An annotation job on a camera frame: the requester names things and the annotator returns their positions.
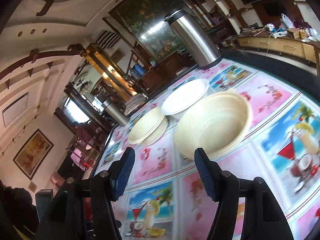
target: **stacked bowls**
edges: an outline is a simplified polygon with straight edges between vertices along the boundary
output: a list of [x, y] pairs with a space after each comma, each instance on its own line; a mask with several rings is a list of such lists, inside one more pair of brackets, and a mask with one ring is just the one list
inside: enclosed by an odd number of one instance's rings
[[132, 128], [128, 141], [131, 144], [148, 146], [161, 138], [168, 127], [168, 119], [156, 107], [146, 113]]

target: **window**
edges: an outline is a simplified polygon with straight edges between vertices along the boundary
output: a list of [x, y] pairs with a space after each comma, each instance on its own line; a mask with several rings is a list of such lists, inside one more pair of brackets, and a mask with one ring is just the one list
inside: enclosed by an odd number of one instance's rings
[[68, 98], [65, 103], [64, 113], [72, 122], [82, 123], [90, 120], [90, 118], [70, 98]]

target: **picture frame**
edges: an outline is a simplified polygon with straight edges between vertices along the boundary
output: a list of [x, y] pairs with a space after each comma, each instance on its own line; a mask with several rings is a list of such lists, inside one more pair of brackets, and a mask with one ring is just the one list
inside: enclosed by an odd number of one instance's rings
[[117, 49], [112, 55], [111, 55], [111, 60], [114, 63], [118, 63], [122, 58], [124, 57], [124, 53], [122, 52], [121, 49]]
[[44, 158], [50, 152], [53, 143], [37, 129], [14, 157], [14, 163], [32, 180]]

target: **beige bowl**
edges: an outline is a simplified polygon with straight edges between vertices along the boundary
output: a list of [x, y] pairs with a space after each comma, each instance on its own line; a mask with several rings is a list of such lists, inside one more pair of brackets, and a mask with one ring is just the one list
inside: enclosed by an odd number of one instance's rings
[[137, 121], [129, 133], [128, 141], [131, 144], [142, 143], [156, 130], [163, 119], [164, 115], [161, 112], [161, 107], [153, 108]]
[[219, 92], [201, 99], [180, 119], [174, 142], [190, 159], [202, 147], [210, 159], [232, 152], [249, 131], [252, 109], [235, 92]]
[[151, 133], [147, 138], [145, 138], [140, 144], [143, 146], [148, 146], [154, 144], [157, 140], [161, 138], [165, 130], [168, 127], [168, 119], [164, 117], [159, 126]]

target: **pink tablecloth pattern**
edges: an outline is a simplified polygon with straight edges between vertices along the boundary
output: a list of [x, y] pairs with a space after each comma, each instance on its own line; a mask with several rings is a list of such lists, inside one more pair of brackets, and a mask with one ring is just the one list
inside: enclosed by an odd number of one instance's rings
[[[119, 160], [128, 146], [135, 149], [125, 194], [113, 203], [115, 216], [122, 222], [122, 237], [206, 239], [217, 203], [206, 195], [193, 160], [174, 145], [177, 122], [170, 118], [165, 134], [148, 147], [128, 142], [130, 130], [145, 113], [161, 106], [182, 84], [198, 78], [207, 78], [213, 93], [235, 89], [253, 109], [252, 126], [239, 148], [215, 161], [239, 178], [263, 177], [283, 209], [294, 239], [304, 239], [320, 215], [320, 108], [277, 78], [226, 59], [209, 70], [193, 70], [133, 114], [126, 127], [114, 130], [96, 174]], [[141, 209], [144, 203], [153, 203], [158, 212], [150, 212], [150, 204]], [[244, 199], [240, 199], [235, 239], [240, 238], [243, 215]]]

